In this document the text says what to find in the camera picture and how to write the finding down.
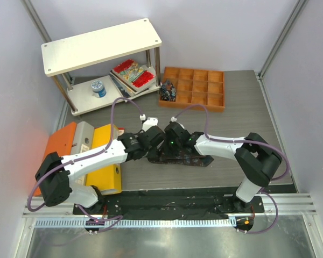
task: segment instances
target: orange wooden box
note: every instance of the orange wooden box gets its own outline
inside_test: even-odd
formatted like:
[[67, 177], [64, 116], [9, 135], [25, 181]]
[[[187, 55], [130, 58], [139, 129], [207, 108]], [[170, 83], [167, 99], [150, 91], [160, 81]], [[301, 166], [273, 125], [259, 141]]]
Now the orange wooden box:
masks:
[[223, 71], [165, 67], [163, 83], [170, 80], [176, 88], [176, 101], [162, 101], [159, 106], [184, 109], [192, 104], [202, 104], [209, 111], [225, 109], [225, 82]]
[[[49, 137], [43, 160], [49, 153], [52, 152], [57, 152], [59, 156], [71, 154], [76, 125], [76, 122], [72, 122], [56, 131]], [[41, 191], [39, 188], [37, 188], [37, 190], [34, 192], [34, 196], [40, 195]]]

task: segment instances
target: wooden organizer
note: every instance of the wooden organizer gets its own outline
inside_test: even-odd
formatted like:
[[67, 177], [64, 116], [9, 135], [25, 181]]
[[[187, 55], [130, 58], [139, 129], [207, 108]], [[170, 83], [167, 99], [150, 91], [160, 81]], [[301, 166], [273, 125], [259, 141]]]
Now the wooden organizer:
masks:
[[184, 109], [192, 104], [202, 104], [210, 111], [224, 111], [224, 72], [165, 67], [163, 83], [168, 79], [176, 88], [176, 101], [159, 99], [159, 106]]

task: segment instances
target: white wall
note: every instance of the white wall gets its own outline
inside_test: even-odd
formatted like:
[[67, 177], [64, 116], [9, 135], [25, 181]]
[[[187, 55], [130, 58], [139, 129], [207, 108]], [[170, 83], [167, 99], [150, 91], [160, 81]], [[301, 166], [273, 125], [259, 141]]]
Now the white wall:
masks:
[[12, 257], [16, 229], [61, 94], [43, 72], [42, 40], [20, 1], [0, 1], [0, 257]]
[[[163, 41], [160, 50], [162, 70], [164, 66], [177, 66], [255, 71], [260, 71], [296, 2], [32, 1], [53, 40], [147, 17]], [[144, 54], [134, 55], [134, 58], [145, 60]], [[124, 60], [110, 61], [71, 74], [103, 75]]]
[[323, 223], [323, 0], [308, 2], [265, 85], [297, 186]]

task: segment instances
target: shelf top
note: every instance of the shelf top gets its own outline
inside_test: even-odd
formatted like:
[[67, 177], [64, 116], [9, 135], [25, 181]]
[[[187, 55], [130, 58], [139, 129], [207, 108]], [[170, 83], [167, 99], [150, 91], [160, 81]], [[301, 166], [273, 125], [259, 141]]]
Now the shelf top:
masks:
[[42, 44], [44, 72], [55, 76], [161, 45], [150, 21], [140, 19]]

